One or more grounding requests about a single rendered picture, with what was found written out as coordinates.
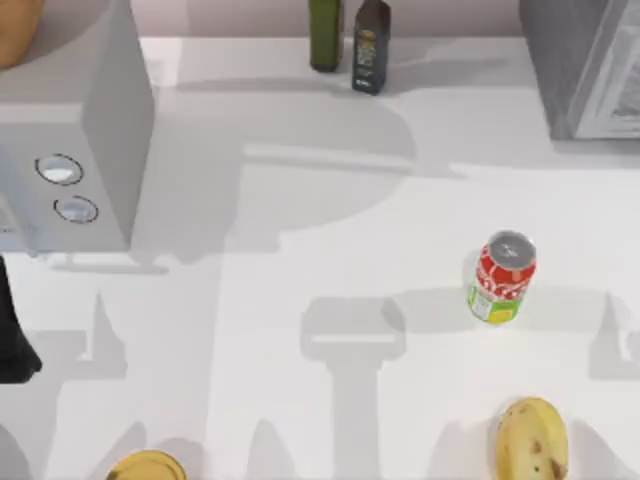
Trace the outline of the large microwave knob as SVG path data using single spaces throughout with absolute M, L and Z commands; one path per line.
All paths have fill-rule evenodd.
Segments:
M 72 157 L 60 153 L 37 158 L 34 165 L 39 176 L 54 185 L 74 185 L 84 177 L 83 167 Z

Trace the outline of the yellow round lid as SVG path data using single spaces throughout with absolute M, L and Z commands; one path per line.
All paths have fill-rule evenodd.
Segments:
M 188 477 L 171 455 L 159 450 L 143 450 L 120 460 L 105 480 L 188 480 Z

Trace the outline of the orange round object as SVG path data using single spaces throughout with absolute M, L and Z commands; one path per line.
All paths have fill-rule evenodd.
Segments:
M 44 0 L 0 0 L 0 69 L 19 64 L 36 34 Z

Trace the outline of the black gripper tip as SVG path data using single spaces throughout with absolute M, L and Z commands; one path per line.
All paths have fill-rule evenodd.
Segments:
M 0 385 L 27 383 L 42 366 L 19 323 L 6 264 L 0 255 Z

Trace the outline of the red and green can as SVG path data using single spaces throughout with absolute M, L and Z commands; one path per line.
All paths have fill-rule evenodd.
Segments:
M 467 304 L 481 321 L 502 325 L 513 320 L 536 271 L 537 252 L 524 234 L 502 230 L 480 250 Z

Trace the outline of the small microwave knob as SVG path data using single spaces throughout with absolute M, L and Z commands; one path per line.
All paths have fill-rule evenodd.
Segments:
M 97 205 L 79 195 L 55 200 L 53 208 L 60 218 L 74 224 L 89 224 L 99 216 Z

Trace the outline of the pale microwave oven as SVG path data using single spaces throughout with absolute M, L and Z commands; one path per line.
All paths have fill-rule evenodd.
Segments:
M 0 72 L 0 253 L 119 252 L 130 245 L 155 102 L 130 0 L 44 0 L 25 60 Z M 60 153 L 84 169 L 59 186 L 36 172 Z M 74 224 L 55 200 L 98 218 Z

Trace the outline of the dark green carton bottle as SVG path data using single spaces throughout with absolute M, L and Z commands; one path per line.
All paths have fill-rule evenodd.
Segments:
M 391 37 L 391 7 L 385 0 L 364 0 L 357 11 L 353 37 L 351 85 L 377 95 L 384 88 Z

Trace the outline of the yellow bread loaf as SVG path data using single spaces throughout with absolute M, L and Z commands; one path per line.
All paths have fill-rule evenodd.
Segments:
M 566 480 L 564 420 L 545 399 L 524 397 L 502 415 L 495 437 L 495 480 Z

